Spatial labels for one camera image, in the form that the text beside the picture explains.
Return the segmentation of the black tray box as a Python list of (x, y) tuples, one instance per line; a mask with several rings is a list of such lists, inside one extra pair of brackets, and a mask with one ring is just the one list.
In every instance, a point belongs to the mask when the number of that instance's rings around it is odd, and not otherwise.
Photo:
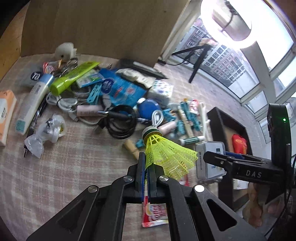
[[(223, 142), (226, 151), (234, 151), (232, 136), (237, 134), (246, 139), (247, 154), (253, 154), (245, 126), (217, 107), (207, 112), (207, 116), (210, 120), (213, 140)], [(218, 198), (234, 211), (237, 211), (248, 201), (247, 191), (245, 189), (235, 190), (233, 179), (229, 174), (226, 174), (218, 184)]]

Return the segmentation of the red fabric pouch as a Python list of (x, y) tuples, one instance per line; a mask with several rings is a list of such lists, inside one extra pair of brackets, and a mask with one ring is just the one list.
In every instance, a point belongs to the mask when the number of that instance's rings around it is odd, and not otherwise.
[(245, 138), (241, 137), (240, 135), (234, 134), (232, 136), (232, 144), (234, 153), (237, 154), (247, 154), (247, 141)]

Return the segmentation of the white plug adapter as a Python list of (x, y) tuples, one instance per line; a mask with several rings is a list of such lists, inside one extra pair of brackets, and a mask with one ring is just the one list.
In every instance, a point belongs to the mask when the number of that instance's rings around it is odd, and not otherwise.
[(76, 56), (76, 52), (77, 49), (74, 48), (73, 43), (64, 42), (56, 48), (54, 56), (56, 60), (68, 61)]

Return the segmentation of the lime green tube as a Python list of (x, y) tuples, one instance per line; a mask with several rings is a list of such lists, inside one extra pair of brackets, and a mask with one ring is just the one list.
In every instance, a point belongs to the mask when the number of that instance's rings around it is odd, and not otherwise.
[(57, 78), (50, 85), (50, 92), (54, 96), (59, 96), (62, 92), (64, 92), (70, 85), (72, 85), (78, 78), (82, 77), (84, 74), (89, 72), (94, 67), (98, 66), (100, 62), (84, 62), (79, 65), (77, 68), (71, 70), (66, 75), (63, 75)]

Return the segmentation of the wooden clothespin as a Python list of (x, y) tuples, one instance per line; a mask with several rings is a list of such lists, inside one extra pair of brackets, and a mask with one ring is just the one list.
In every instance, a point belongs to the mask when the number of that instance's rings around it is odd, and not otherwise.
[(138, 150), (136, 145), (132, 142), (132, 140), (130, 139), (126, 140), (123, 145), (126, 148), (126, 150), (129, 151), (136, 160), (138, 160), (140, 151)]

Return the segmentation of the green white lip balm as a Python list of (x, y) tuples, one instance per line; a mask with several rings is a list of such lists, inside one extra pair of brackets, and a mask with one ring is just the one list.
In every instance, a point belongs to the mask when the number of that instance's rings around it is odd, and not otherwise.
[(204, 136), (195, 136), (190, 138), (181, 138), (179, 139), (179, 143), (181, 146), (188, 146), (204, 142), (205, 140), (206, 138)]

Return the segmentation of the grey TA sachet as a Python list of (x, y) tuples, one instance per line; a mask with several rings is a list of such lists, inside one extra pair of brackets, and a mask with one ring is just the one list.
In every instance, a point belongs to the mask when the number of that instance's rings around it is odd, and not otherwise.
[(29, 66), (24, 71), (21, 79), (21, 86), (23, 87), (33, 87), (36, 82), (43, 76), (43, 69), (38, 66)]

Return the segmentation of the white blue tissue pack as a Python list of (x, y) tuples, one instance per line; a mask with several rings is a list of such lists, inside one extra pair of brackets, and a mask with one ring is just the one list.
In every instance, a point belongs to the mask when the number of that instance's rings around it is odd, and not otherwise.
[(155, 100), (160, 106), (166, 107), (173, 95), (174, 86), (163, 80), (156, 80), (147, 92), (147, 98)]

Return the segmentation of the blue wet wipes pack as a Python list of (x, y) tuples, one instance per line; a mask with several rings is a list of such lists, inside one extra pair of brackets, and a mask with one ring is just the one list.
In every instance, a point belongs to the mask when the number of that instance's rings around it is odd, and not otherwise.
[(145, 89), (121, 78), (113, 70), (103, 68), (99, 73), (103, 76), (101, 93), (107, 94), (114, 105), (134, 107), (146, 93)]

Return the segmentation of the blue round compact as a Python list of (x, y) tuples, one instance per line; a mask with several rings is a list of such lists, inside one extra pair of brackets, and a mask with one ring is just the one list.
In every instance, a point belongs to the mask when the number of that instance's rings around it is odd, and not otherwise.
[(140, 118), (150, 121), (152, 119), (152, 113), (155, 110), (161, 110), (161, 107), (153, 99), (146, 99), (143, 102), (137, 104), (137, 111)]

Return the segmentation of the yellow shuttlecock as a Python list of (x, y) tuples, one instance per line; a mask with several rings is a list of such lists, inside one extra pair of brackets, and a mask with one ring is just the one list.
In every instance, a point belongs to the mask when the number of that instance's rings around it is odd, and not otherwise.
[(187, 175), (198, 159), (196, 151), (164, 138), (153, 126), (143, 130), (142, 140), (145, 145), (145, 167), (148, 168), (152, 164), (159, 165), (165, 175), (175, 180)]

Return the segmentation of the wrapped wooden chopsticks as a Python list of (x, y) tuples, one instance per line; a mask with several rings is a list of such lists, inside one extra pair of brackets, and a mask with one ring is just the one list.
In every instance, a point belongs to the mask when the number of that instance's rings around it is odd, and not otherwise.
[(179, 114), (179, 116), (180, 116), (180, 118), (181, 118), (181, 120), (182, 120), (182, 122), (184, 124), (187, 136), (189, 138), (194, 137), (193, 131), (191, 129), (191, 125), (190, 125), (189, 121), (187, 120), (184, 111), (181, 108), (178, 108), (178, 114)]

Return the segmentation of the white bottle blue cap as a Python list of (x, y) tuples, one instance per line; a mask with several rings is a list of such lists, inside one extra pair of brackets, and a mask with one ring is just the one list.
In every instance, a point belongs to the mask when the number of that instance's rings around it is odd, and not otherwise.
[(24, 135), (36, 114), (42, 100), (49, 92), (49, 86), (54, 81), (54, 76), (44, 74), (39, 81), (36, 82), (30, 93), (25, 97), (20, 107), (20, 113), (16, 121), (16, 132)]

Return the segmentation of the black pen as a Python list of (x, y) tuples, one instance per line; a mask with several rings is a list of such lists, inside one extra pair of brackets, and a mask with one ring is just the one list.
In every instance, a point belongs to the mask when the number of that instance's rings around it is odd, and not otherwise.
[(29, 129), (28, 129), (28, 133), (27, 133), (27, 137), (31, 136), (34, 134), (34, 131), (35, 131), (35, 128), (36, 128), (36, 125), (37, 125), (37, 121), (39, 119), (39, 117), (43, 114), (44, 110), (46, 109), (47, 107), (47, 101), (46, 101), (46, 97), (45, 96), (42, 100), (42, 102), (40, 103), (30, 125), (29, 125)]

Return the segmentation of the pink small tube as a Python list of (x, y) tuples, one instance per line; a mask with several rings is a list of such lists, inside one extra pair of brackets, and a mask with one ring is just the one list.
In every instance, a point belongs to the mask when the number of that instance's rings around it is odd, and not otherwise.
[(103, 111), (100, 105), (78, 105), (76, 115), (78, 117), (98, 116), (99, 111)]

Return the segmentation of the orange tissue pack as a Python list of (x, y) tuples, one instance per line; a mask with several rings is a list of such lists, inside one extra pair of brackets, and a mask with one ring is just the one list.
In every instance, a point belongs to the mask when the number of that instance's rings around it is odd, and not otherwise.
[(0, 97), (0, 143), (1, 147), (6, 145), (11, 117), (15, 109), (17, 99), (11, 90), (1, 90)]

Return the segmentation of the blue flat clip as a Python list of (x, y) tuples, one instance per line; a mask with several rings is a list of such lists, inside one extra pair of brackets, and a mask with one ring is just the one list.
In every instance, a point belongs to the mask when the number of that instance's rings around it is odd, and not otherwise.
[(101, 92), (101, 89), (102, 89), (102, 84), (96, 84), (92, 91), (90, 92), (86, 102), (89, 104), (89, 105), (97, 105), (98, 104), (98, 100), (99, 100), (99, 96), (100, 96), (100, 92)]

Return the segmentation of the red white sachet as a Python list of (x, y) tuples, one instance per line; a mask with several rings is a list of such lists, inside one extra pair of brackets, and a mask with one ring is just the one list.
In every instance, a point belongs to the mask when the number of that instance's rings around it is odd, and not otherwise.
[(165, 204), (151, 204), (148, 201), (148, 196), (145, 195), (142, 207), (143, 228), (167, 225), (169, 223)]

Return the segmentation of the clear plastic bag item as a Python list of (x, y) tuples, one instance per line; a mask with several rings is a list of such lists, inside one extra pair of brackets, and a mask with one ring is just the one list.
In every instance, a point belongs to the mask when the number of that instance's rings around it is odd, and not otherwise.
[(39, 125), (37, 131), (24, 140), (27, 149), (37, 158), (44, 152), (44, 143), (55, 144), (59, 138), (67, 133), (67, 126), (61, 115), (53, 114), (45, 123)]

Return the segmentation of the red coffee sachet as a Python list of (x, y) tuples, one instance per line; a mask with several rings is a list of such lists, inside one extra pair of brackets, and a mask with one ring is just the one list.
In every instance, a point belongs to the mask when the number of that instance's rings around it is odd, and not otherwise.
[(44, 62), (43, 63), (43, 73), (44, 74), (52, 74), (60, 69), (61, 64), (62, 64), (62, 60)]

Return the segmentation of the wooden board backdrop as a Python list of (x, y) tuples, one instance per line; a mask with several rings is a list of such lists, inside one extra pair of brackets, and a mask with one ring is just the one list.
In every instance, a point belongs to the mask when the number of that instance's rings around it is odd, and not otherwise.
[(53, 53), (64, 42), (81, 54), (154, 66), (188, 1), (31, 1), (22, 56)]

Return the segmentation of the black flat case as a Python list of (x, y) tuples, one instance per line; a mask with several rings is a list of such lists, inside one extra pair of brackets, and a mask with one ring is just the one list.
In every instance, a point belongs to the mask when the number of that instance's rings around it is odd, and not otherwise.
[(130, 59), (120, 59), (117, 63), (117, 67), (119, 68), (130, 68), (133, 70), (136, 70), (142, 74), (155, 77), (157, 79), (168, 79), (163, 73), (156, 70), (155, 68), (152, 68), (150, 66), (147, 66), (145, 64), (142, 64), (138, 61), (130, 60)]

